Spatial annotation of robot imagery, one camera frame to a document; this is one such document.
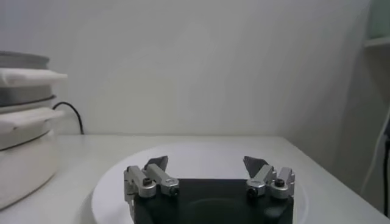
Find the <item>white lid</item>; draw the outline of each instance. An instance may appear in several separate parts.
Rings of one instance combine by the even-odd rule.
[[[67,77],[45,69],[0,68],[0,87],[50,85]]]

